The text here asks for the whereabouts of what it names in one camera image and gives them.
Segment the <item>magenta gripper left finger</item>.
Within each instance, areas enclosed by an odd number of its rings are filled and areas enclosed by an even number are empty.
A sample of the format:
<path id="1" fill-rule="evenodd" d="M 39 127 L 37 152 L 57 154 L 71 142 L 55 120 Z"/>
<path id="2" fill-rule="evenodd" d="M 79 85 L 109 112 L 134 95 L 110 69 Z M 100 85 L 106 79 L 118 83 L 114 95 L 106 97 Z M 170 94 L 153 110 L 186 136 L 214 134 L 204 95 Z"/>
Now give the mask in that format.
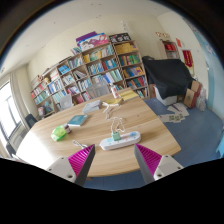
<path id="1" fill-rule="evenodd" d="M 94 156 L 95 145 L 90 145 L 69 157 L 59 157 L 47 168 L 47 171 L 78 186 L 83 186 Z"/>

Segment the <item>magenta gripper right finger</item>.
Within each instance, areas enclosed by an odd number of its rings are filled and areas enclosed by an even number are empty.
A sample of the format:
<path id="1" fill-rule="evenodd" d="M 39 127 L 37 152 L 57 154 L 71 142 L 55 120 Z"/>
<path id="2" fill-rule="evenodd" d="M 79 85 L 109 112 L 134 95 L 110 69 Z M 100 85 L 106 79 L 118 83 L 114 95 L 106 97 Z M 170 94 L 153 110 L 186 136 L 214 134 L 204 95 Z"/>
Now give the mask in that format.
<path id="1" fill-rule="evenodd" d="M 183 169 L 183 166 L 172 156 L 160 155 L 140 144 L 134 145 L 134 154 L 145 184 L 152 183 Z"/>

